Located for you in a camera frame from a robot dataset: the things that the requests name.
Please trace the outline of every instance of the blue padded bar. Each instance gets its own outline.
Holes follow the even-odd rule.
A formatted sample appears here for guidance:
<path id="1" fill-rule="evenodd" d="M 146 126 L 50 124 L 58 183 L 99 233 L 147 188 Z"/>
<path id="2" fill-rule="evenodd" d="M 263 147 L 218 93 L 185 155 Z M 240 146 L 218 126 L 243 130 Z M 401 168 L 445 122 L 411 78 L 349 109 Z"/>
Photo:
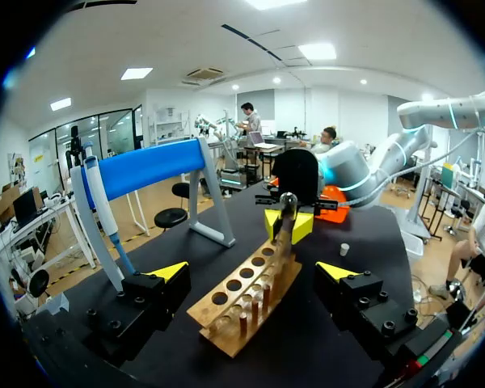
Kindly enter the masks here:
<path id="1" fill-rule="evenodd" d="M 205 161 L 197 139 L 134 150 L 99 161 L 108 200 L 184 172 L 202 170 Z"/>
<path id="2" fill-rule="evenodd" d="M 86 192 L 86 199 L 88 200 L 88 206 L 90 206 L 90 209 L 95 209 L 94 200 L 91 198 L 91 192 L 90 188 L 88 187 L 88 179 L 86 179 L 86 171 L 84 171 L 84 167 L 81 167 L 81 176 L 84 185 L 84 191 Z"/>

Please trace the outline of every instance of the glass wall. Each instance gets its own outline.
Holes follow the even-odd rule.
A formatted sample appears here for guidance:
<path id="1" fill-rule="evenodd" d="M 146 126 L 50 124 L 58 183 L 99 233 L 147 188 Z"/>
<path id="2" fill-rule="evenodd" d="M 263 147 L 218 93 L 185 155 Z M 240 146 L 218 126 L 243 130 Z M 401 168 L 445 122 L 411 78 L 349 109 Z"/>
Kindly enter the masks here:
<path id="1" fill-rule="evenodd" d="M 83 146 L 86 142 L 91 141 L 93 143 L 92 151 L 93 155 L 102 159 L 100 148 L 100 133 L 99 133 L 99 120 L 97 116 L 87 117 L 86 119 L 76 120 L 72 123 L 68 123 L 56 128 L 56 141 L 57 141 L 57 154 L 59 155 L 59 169 L 61 172 L 61 178 L 65 183 L 70 178 L 69 166 L 66 158 L 66 151 L 70 151 L 71 143 L 71 129 L 77 125 L 78 137 L 81 140 Z M 79 160 L 82 162 L 83 154 L 79 155 Z M 72 164 L 75 165 L 75 157 L 70 155 Z"/>
<path id="2" fill-rule="evenodd" d="M 49 196 L 62 191 L 57 170 L 55 133 L 51 130 L 29 141 L 33 186 L 38 187 L 40 192 L 46 191 Z"/>
<path id="3" fill-rule="evenodd" d="M 111 112 L 99 117 L 101 126 L 106 127 L 108 157 L 135 149 L 133 142 L 133 111 Z"/>

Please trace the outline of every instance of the wooden test tube rack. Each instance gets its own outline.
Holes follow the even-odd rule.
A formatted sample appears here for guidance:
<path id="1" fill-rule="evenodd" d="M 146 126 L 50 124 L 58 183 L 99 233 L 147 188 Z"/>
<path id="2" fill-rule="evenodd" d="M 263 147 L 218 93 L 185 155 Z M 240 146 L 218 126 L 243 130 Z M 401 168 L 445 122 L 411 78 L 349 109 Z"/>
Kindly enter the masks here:
<path id="1" fill-rule="evenodd" d="M 280 303 L 302 269 L 294 259 L 289 250 L 276 249 L 275 243 L 267 241 L 260 246 L 188 309 L 188 314 L 203 327 L 200 333 L 235 357 Z"/>

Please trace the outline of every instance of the person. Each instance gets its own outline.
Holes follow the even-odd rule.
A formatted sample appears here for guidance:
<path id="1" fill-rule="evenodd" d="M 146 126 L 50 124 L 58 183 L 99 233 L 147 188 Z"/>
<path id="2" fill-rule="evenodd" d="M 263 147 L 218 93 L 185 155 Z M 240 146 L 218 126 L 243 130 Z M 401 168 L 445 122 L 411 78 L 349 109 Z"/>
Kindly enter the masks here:
<path id="1" fill-rule="evenodd" d="M 261 132 L 262 133 L 262 125 L 260 124 L 260 116 L 256 109 L 253 108 L 251 103 L 244 103 L 241 105 L 241 109 L 244 114 L 247 116 L 248 124 L 244 123 L 237 123 L 235 126 L 244 129 L 247 134 L 249 132 Z"/>
<path id="2" fill-rule="evenodd" d="M 332 148 L 332 141 L 336 139 L 336 127 L 334 125 L 330 127 L 326 127 L 320 137 L 320 142 L 314 145 L 310 151 L 314 154 L 323 154 Z M 305 141 L 300 142 L 300 147 L 307 147 L 307 143 Z"/>
<path id="3" fill-rule="evenodd" d="M 471 260 L 470 268 L 478 273 L 485 280 L 485 205 L 479 211 L 479 214 L 470 226 L 467 240 L 458 242 L 451 252 L 451 259 L 447 271 L 447 278 L 443 285 L 432 285 L 429 287 L 430 294 L 447 299 L 453 292 L 452 282 L 461 259 Z M 485 298 L 481 301 L 479 308 L 483 307 Z"/>

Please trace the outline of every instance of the laptop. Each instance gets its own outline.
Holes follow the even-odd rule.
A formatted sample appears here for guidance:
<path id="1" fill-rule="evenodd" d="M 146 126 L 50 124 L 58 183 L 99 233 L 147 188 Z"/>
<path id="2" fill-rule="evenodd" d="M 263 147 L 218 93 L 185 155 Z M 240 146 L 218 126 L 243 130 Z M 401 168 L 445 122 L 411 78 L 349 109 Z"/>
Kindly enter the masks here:
<path id="1" fill-rule="evenodd" d="M 15 208 L 16 221 L 18 222 L 18 225 L 13 229 L 13 233 L 18 232 L 26 224 L 32 222 L 47 211 L 47 209 L 37 209 L 32 189 L 19 196 L 13 202 L 13 206 Z"/>
<path id="2" fill-rule="evenodd" d="M 257 132 L 257 131 L 250 132 L 249 135 L 254 147 L 265 148 L 265 149 L 276 147 L 276 144 L 264 143 L 264 139 L 262 138 L 262 133 L 260 132 Z"/>

